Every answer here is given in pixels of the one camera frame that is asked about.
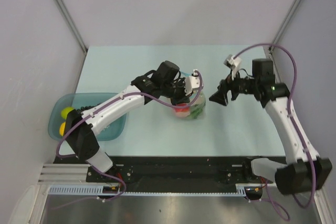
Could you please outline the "red apple toy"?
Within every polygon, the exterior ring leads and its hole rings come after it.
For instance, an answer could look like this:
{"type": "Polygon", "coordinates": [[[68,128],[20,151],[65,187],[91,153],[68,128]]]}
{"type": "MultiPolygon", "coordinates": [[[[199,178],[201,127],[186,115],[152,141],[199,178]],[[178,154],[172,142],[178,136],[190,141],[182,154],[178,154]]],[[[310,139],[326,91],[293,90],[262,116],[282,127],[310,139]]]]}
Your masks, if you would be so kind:
{"type": "Polygon", "coordinates": [[[180,104],[179,108],[174,108],[173,111],[176,116],[178,117],[187,117],[190,115],[190,108],[189,107],[184,107],[185,104],[180,104]]]}

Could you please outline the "clear zip top bag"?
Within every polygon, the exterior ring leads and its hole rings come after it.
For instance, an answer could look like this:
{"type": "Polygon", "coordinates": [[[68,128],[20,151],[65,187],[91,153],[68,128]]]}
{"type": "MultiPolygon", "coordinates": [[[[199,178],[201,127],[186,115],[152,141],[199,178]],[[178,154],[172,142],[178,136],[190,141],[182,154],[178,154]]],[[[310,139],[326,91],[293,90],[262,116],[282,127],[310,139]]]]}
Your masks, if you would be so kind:
{"type": "Polygon", "coordinates": [[[188,74],[179,70],[168,88],[166,98],[172,105],[176,117],[193,120],[203,116],[206,105],[204,81],[196,72],[188,74]]]}

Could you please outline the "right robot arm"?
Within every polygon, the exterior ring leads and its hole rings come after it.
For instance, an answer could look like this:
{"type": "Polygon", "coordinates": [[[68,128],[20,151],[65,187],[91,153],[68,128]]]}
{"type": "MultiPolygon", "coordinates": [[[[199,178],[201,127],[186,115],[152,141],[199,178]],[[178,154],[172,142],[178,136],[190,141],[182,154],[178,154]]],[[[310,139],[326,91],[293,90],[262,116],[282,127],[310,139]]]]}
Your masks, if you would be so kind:
{"type": "Polygon", "coordinates": [[[252,74],[244,78],[239,73],[239,57],[229,56],[224,64],[230,74],[220,81],[209,100],[227,106],[239,94],[253,95],[276,127],[286,157],[285,164],[262,156],[248,158],[242,169],[243,179],[254,183],[263,177],[274,182],[283,195],[314,193],[321,189],[332,170],[331,161],[321,158],[309,142],[295,113],[288,87],[276,82],[273,62],[266,58],[254,59],[252,74]]]}

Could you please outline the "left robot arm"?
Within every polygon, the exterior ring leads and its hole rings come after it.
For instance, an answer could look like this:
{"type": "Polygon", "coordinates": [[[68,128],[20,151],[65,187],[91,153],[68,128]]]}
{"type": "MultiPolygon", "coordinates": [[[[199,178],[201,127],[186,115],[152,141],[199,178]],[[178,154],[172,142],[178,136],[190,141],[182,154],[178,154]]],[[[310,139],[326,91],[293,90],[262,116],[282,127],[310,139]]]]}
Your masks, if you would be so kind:
{"type": "Polygon", "coordinates": [[[68,143],[74,157],[95,168],[103,181],[110,182],[115,178],[116,169],[100,147],[97,136],[120,117],[151,101],[171,108],[187,108],[190,96],[199,93],[202,87],[197,70],[184,77],[176,64],[166,60],[157,69],[133,79],[110,99],[94,107],[70,110],[65,115],[62,141],[68,143]]]}

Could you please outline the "green lettuce toy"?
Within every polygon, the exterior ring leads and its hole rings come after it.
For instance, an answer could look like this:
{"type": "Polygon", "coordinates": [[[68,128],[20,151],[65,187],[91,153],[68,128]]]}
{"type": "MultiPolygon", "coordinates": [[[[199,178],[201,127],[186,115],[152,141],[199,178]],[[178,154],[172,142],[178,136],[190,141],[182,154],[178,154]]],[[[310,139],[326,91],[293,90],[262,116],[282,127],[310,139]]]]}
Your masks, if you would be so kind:
{"type": "Polygon", "coordinates": [[[200,93],[196,101],[190,106],[188,119],[198,119],[202,116],[206,105],[206,98],[203,92],[200,93]]]}

